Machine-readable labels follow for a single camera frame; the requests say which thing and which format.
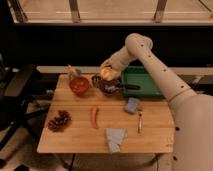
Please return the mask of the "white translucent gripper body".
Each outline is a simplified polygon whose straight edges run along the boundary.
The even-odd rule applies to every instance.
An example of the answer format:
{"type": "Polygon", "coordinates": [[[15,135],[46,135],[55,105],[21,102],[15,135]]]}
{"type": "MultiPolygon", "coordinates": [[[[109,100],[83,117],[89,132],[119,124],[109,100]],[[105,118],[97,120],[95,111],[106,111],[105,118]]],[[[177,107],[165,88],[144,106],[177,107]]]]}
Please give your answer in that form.
{"type": "Polygon", "coordinates": [[[114,70],[114,69],[112,68],[112,65],[109,63],[108,60],[105,60],[105,61],[101,64],[101,66],[100,66],[100,71],[101,71],[103,68],[105,68],[105,67],[109,67],[109,68],[111,68],[111,69],[114,71],[114,73],[115,73],[115,78],[114,78],[114,79],[117,79],[117,78],[120,76],[121,72],[120,72],[120,71],[117,71],[117,70],[114,70]]]}

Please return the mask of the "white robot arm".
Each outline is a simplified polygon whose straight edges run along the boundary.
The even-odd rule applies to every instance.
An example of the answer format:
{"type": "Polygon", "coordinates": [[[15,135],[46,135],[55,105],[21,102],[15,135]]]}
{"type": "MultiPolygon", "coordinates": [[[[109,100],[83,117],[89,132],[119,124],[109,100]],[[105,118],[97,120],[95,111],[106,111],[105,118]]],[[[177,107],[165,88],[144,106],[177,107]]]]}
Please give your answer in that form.
{"type": "Polygon", "coordinates": [[[100,66],[105,80],[117,78],[134,60],[146,68],[174,114],[172,171],[213,171],[213,96],[197,94],[151,51],[153,42],[137,33],[100,66]]]}

